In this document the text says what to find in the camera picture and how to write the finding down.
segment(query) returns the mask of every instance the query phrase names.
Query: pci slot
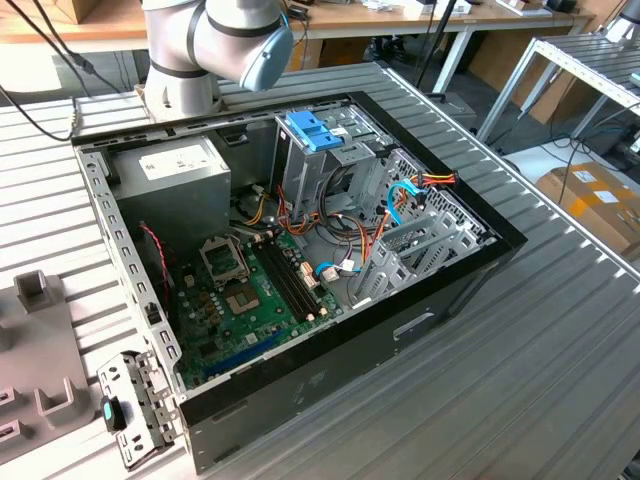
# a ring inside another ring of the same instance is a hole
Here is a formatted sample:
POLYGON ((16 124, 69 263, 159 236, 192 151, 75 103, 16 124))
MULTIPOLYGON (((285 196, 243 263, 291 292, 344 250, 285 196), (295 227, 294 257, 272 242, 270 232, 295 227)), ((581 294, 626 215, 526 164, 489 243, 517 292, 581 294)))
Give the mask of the pci slot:
POLYGON ((282 331, 276 332, 266 340, 263 340, 262 342, 257 343, 247 348, 246 350, 238 352, 235 355, 225 360, 222 360, 221 362, 218 362, 215 365, 212 365, 211 367, 205 368, 203 370, 205 378, 215 377, 220 373, 224 373, 228 370, 231 370, 233 368, 236 368, 242 365, 243 363, 248 362, 249 360, 256 358, 258 355, 263 354, 267 350, 271 350, 273 347, 276 346, 278 342, 278 337, 280 337, 282 333, 283 333, 282 331))
POLYGON ((320 306, 275 243, 254 245, 252 251, 298 323, 305 322, 309 315, 318 316, 320 306))

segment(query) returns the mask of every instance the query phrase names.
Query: blue pci slot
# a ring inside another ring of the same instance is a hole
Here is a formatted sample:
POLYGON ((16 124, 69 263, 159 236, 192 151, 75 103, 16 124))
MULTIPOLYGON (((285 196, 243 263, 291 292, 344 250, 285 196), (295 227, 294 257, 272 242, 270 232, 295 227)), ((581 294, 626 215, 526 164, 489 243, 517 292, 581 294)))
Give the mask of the blue pci slot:
POLYGON ((289 113, 287 120, 291 128, 313 152, 344 145, 344 140, 333 135, 324 122, 311 112, 289 113))
POLYGON ((238 352, 235 355, 232 355, 231 357, 222 360, 215 365, 212 365, 211 367, 203 369, 202 372, 204 373, 205 378, 215 377, 220 373, 224 373, 228 370, 236 368, 237 366, 242 365, 243 363, 248 362, 249 360, 266 352, 267 350, 270 350, 276 345, 278 337, 283 333, 284 331, 280 330, 271 335, 269 338, 256 343, 255 345, 252 345, 251 347, 238 352))

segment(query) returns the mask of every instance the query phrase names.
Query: metal shelf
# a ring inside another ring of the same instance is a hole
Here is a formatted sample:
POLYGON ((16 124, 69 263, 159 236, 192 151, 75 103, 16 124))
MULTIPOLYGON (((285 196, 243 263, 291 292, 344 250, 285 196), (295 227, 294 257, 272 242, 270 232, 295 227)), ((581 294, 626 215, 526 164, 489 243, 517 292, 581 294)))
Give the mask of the metal shelf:
POLYGON ((536 55, 545 57, 551 64, 523 104, 523 111, 537 99, 557 69, 562 68, 604 95, 574 136, 584 130, 607 98, 622 107, 633 107, 631 111, 640 115, 640 87, 629 80, 632 73, 640 71, 640 49, 624 50, 599 34, 534 38, 480 128, 478 140, 487 141, 536 55))
MULTIPOLYGON (((364 90, 529 241, 461 315, 208 472, 213 479, 615 478, 640 445, 640 279, 389 69, 303 71, 232 109, 364 90)), ((85 133, 148 122, 132 94, 83 100, 85 133)), ((29 106, 66 125, 68 102, 29 106)), ((0 283, 63 277, 93 392, 96 369, 143 348, 69 146, 0 109, 0 283)), ((183 444, 127 475, 101 419, 0 478, 196 478, 183 444)))

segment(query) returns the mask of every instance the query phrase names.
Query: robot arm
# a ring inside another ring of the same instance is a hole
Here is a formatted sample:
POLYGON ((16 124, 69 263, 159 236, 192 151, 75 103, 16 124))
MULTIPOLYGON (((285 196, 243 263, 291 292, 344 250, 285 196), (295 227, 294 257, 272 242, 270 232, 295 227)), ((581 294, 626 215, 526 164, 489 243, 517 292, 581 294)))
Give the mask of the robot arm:
POLYGON ((605 26, 605 35, 613 43, 625 49, 638 48, 640 34, 640 0, 628 0, 613 21, 605 26))
POLYGON ((277 0, 145 0, 151 68, 145 103, 156 120, 219 108, 212 73, 253 91, 280 78, 293 49, 277 0))

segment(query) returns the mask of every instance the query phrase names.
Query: green circuit board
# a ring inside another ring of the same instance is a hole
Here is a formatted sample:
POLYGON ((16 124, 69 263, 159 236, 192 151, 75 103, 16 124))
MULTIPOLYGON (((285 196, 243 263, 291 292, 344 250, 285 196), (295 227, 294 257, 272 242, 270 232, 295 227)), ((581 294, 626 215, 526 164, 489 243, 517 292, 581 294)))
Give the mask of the green circuit board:
MULTIPOLYGON (((288 234, 275 240, 298 278, 302 253, 288 234)), ((295 318, 278 286, 258 260, 250 242, 240 245, 249 275, 216 287, 200 255, 170 269, 177 284, 177 317, 172 322, 182 348, 178 370, 187 388, 194 388, 225 371, 304 334, 342 313, 333 295, 323 287, 309 294, 323 314, 313 320, 295 318), (193 277, 186 285, 184 273, 193 277)), ((234 269, 233 256, 220 250, 207 255, 212 271, 219 275, 234 269)))

